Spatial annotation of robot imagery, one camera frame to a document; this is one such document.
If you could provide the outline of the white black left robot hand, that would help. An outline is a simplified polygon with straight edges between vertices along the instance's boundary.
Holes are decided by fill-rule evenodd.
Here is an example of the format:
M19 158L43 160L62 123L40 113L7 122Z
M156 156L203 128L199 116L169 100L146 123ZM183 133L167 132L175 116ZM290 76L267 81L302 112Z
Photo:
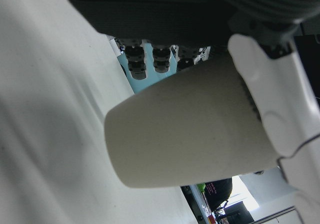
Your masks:
M279 166L304 224L320 221L320 0L69 0L119 39L143 79L177 73L111 109L110 161L130 188L184 186Z

